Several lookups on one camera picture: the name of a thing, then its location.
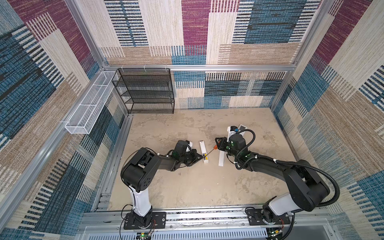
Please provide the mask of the orange handled screwdriver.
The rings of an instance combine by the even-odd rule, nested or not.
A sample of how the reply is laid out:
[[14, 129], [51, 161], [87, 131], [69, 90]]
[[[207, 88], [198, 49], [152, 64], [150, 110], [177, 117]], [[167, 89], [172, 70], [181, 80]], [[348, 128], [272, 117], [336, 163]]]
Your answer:
[[217, 150], [217, 149], [218, 149], [218, 147], [217, 147], [217, 145], [215, 145], [213, 147], [213, 149], [211, 151], [209, 151], [208, 153], [206, 153], [206, 154], [209, 155], [211, 152], [213, 152], [214, 150]]

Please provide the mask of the white battery cover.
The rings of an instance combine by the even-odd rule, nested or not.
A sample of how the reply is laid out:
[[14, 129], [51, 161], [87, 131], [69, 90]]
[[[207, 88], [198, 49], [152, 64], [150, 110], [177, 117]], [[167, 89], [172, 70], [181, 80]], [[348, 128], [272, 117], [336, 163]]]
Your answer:
[[219, 167], [224, 166], [225, 155], [226, 155], [226, 153], [224, 151], [219, 151], [219, 163], [218, 163]]

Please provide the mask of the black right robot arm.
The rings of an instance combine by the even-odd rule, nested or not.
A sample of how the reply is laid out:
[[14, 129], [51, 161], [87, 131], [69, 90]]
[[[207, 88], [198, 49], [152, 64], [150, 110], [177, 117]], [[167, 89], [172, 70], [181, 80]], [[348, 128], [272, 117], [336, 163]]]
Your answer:
[[310, 212], [319, 207], [331, 192], [320, 177], [325, 173], [307, 161], [280, 161], [249, 151], [250, 144], [246, 143], [241, 134], [234, 134], [230, 138], [215, 138], [215, 142], [220, 151], [234, 157], [237, 170], [263, 173], [286, 183], [288, 193], [274, 197], [263, 205], [261, 215], [267, 224], [274, 224], [287, 213]]

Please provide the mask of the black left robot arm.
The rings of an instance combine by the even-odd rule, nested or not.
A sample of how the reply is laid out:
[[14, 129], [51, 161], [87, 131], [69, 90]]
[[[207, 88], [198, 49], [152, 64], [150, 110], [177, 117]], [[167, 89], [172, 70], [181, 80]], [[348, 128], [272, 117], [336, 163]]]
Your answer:
[[158, 170], [174, 172], [191, 167], [204, 157], [193, 148], [192, 142], [181, 140], [165, 155], [149, 148], [140, 148], [133, 153], [122, 167], [120, 176], [131, 191], [134, 215], [146, 218], [152, 211], [148, 188]]

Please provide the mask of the white remote with grey screen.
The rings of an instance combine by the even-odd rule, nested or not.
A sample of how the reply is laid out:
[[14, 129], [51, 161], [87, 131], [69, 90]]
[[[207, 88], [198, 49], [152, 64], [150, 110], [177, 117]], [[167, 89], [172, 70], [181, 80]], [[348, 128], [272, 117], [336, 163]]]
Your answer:
[[244, 125], [239, 125], [239, 127], [238, 127], [239, 132], [246, 130], [246, 129], [247, 129], [247, 127]]

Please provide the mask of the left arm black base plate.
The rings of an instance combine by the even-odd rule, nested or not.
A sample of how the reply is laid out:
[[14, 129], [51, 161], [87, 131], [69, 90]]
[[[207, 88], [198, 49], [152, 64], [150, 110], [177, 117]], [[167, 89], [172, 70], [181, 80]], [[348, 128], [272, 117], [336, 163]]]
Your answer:
[[166, 212], [151, 212], [149, 211], [144, 217], [139, 216], [135, 212], [130, 212], [126, 215], [124, 221], [124, 230], [149, 230], [149, 229], [164, 229], [166, 226]]

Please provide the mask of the aluminium front rail frame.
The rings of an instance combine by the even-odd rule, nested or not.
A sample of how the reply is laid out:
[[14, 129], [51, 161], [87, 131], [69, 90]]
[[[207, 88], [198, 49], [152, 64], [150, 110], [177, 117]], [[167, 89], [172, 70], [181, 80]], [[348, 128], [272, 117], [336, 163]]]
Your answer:
[[165, 212], [158, 226], [125, 230], [126, 211], [85, 213], [77, 240], [279, 240], [293, 226], [289, 240], [340, 240], [342, 236], [325, 208], [290, 214], [266, 225], [245, 212], [246, 206], [158, 209]]

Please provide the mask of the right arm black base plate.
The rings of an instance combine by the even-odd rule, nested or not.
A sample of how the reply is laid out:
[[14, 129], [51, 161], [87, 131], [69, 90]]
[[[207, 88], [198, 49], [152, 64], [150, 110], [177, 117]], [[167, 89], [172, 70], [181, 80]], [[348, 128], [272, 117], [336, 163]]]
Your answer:
[[254, 207], [245, 208], [250, 226], [266, 226], [266, 225], [290, 225], [291, 220], [288, 214], [276, 216], [274, 213], [256, 209]]

